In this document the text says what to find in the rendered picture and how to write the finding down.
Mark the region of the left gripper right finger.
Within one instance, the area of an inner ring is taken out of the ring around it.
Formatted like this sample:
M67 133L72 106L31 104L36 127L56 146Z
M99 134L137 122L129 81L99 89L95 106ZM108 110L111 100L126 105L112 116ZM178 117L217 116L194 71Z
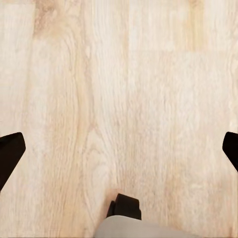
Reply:
M238 172L238 134L227 132L222 149Z

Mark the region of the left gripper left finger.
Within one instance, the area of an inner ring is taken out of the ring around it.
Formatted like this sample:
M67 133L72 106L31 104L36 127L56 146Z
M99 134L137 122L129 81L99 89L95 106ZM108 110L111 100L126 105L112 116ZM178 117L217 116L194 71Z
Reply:
M26 151L21 132L0 137L0 191Z

